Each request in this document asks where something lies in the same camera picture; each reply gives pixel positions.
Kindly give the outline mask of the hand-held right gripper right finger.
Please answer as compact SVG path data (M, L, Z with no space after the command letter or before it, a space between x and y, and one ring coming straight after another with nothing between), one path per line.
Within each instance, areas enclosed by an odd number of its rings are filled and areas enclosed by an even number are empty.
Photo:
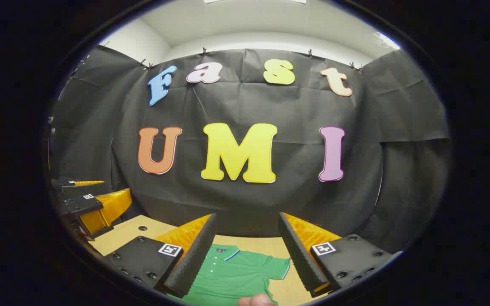
M278 229L313 298L356 286L403 254L386 251L358 234L340 237L284 212L279 213Z

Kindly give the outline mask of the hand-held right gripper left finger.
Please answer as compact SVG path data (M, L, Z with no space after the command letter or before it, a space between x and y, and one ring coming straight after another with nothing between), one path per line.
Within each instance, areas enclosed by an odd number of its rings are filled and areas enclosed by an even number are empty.
M196 279L216 232L217 215L213 213L154 239L138 235L104 259L134 283L182 298Z

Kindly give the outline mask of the green T-shirt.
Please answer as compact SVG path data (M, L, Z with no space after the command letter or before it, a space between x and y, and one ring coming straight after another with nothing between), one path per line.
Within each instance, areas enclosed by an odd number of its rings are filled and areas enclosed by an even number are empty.
M212 244L188 294L181 300L195 306L237 306L240 298L268 295L270 280L283 280L290 258L277 258L237 246Z

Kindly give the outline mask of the black backdrop cloth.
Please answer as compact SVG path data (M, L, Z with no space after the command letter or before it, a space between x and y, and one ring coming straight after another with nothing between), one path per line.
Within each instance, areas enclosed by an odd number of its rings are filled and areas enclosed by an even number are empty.
M209 213L221 235L278 236L278 213L389 252L408 248L438 208L450 167L443 104L397 50L356 71L281 50L194 54L151 69L95 49L52 110L55 176L130 188L131 218L181 225ZM274 125L274 183L201 178L204 126L241 143Z

